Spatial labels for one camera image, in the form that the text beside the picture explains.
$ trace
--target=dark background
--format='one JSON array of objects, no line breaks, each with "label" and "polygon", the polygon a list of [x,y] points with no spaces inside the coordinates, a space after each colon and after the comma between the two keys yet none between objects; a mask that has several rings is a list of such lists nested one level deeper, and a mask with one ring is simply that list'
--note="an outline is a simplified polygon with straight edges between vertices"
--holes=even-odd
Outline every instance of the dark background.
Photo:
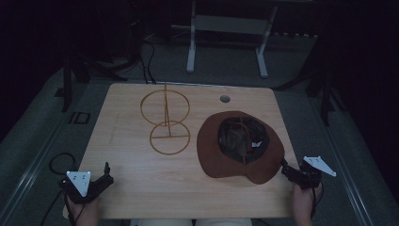
[{"label": "dark background", "polygon": [[[171,24],[190,24],[190,1],[133,2],[140,6],[133,16],[165,36]],[[305,67],[322,68],[318,75],[321,77],[333,71],[333,85],[398,201],[397,1],[362,1],[355,5],[347,1],[316,3],[279,3],[273,32],[319,36]],[[45,81],[61,69],[66,41],[96,60],[110,60],[113,54],[110,41],[115,35],[111,27],[128,27],[123,7],[126,4],[122,0],[1,2],[1,139],[23,115]],[[202,4],[199,10],[205,13],[221,12],[222,8],[208,6],[209,1]],[[247,9],[241,10],[241,15],[262,17],[257,4],[258,1],[246,2]],[[239,1],[230,1],[222,13],[229,14],[240,6]],[[127,39],[125,33],[117,37]]]}]

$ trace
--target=table surface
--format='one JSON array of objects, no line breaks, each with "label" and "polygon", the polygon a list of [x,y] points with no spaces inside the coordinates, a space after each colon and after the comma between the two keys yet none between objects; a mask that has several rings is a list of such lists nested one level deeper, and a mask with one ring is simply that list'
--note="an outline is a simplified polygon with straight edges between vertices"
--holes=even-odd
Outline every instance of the table surface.
[{"label": "table surface", "polygon": [[[151,146],[156,126],[143,117],[155,124],[165,121],[163,89],[164,85],[114,84],[106,95],[79,169],[91,171],[91,179],[96,180],[104,174],[104,163],[109,163],[115,183],[101,195],[102,218],[291,216],[292,185],[280,172],[263,185],[252,184],[246,176],[215,179],[203,172],[197,155],[197,134],[204,121],[218,112],[239,110],[270,125],[283,143],[286,160],[297,168],[271,89],[168,85],[169,121],[183,120],[170,126],[171,133],[186,133],[182,129],[186,126],[190,134],[188,146],[171,155]],[[222,103],[222,95],[229,96],[230,102]],[[163,128],[155,128],[154,133]],[[152,140],[154,147],[172,153],[183,148],[188,137],[160,140]]]}]

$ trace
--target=hat brim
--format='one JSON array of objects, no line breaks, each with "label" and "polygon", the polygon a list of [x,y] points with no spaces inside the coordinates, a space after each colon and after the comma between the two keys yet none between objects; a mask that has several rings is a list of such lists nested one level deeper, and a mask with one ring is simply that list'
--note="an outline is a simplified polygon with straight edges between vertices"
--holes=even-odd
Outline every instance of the hat brim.
[{"label": "hat brim", "polygon": [[[248,164],[237,162],[220,151],[217,131],[220,123],[231,117],[251,117],[266,129],[270,141],[264,154]],[[246,175],[249,181],[261,185],[273,178],[281,167],[284,147],[276,132],[266,123],[241,111],[226,111],[210,116],[201,126],[197,138],[199,163],[213,178]]]}]

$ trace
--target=gray floor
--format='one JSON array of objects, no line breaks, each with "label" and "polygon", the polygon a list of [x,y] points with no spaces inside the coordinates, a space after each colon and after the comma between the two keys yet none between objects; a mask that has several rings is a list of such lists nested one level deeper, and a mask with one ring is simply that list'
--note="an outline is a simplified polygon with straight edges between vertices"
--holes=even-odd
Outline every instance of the gray floor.
[{"label": "gray floor", "polygon": [[[272,37],[265,53],[270,73],[267,79],[259,76],[252,48],[223,43],[197,46],[195,71],[187,73],[188,45],[183,38],[154,45],[151,71],[158,82],[271,88],[297,76],[314,41],[306,37]],[[149,45],[143,47],[145,62],[151,52]],[[120,75],[128,77],[130,83],[144,82],[141,67]],[[73,103],[66,113],[60,112],[62,99],[54,97],[62,86],[62,72],[47,82],[1,144],[0,207],[2,219],[7,220],[4,225],[40,224],[59,191],[57,181],[62,178],[49,170],[50,159],[58,153],[69,152],[76,157],[77,164],[80,163],[107,89],[113,82],[94,76],[89,84],[74,83]],[[323,175],[325,197],[313,218],[314,225],[399,225],[398,206],[350,115],[334,107],[335,111],[329,112],[330,126],[325,127],[318,115],[320,97],[307,97],[306,86],[307,81],[276,91],[276,97],[297,159],[320,155],[338,173],[336,178]],[[86,125],[69,124],[72,112],[90,113],[90,121]],[[30,165],[35,159],[39,163]],[[56,161],[59,170],[70,164],[68,158]],[[29,176],[32,180],[23,180]],[[45,225],[69,225],[61,216],[62,207],[62,200],[58,199]],[[269,225],[294,225],[290,218],[264,221]],[[253,223],[264,225],[257,219],[253,219]],[[101,225],[122,224],[116,219],[102,220]]]}]

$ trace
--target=hand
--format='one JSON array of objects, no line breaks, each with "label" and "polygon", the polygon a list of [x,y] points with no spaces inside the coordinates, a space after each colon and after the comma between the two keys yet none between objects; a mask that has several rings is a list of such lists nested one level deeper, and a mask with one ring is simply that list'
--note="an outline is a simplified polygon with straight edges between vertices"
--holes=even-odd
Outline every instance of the hand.
[{"label": "hand", "polygon": [[[297,226],[312,226],[311,210],[313,208],[313,192],[311,188],[302,190],[296,183],[293,183],[293,186],[292,209],[295,223]],[[314,191],[316,197],[319,197],[322,191],[321,184]]]},{"label": "hand", "polygon": [[100,221],[99,198],[90,203],[75,204],[68,197],[68,204],[76,226],[97,226]]}]

